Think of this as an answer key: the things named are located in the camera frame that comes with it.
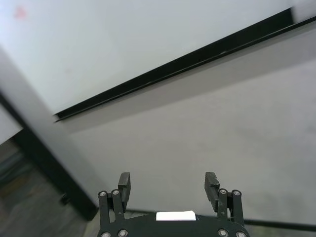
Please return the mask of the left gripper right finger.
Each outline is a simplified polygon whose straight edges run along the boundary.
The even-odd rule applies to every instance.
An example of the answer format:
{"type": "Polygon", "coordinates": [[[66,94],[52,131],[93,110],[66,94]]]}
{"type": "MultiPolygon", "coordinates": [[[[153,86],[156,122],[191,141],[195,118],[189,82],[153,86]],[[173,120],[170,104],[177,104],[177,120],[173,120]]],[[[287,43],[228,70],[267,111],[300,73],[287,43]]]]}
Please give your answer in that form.
{"type": "Polygon", "coordinates": [[[204,189],[219,221],[231,221],[244,226],[244,216],[241,201],[241,191],[227,191],[220,188],[220,183],[214,172],[206,172],[204,189]]]}

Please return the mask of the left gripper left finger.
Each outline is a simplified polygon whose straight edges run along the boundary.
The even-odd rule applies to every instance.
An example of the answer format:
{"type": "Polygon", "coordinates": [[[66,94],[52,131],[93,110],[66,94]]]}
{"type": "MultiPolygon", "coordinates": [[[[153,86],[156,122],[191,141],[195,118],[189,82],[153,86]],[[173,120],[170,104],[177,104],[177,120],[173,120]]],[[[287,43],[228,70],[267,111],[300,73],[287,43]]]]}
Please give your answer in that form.
{"type": "Polygon", "coordinates": [[[110,223],[110,210],[113,210],[115,215],[115,222],[125,220],[124,214],[126,212],[127,203],[129,201],[131,191],[131,179],[129,172],[123,172],[120,175],[118,187],[110,193],[100,191],[99,199],[99,215],[101,224],[110,223]]]}

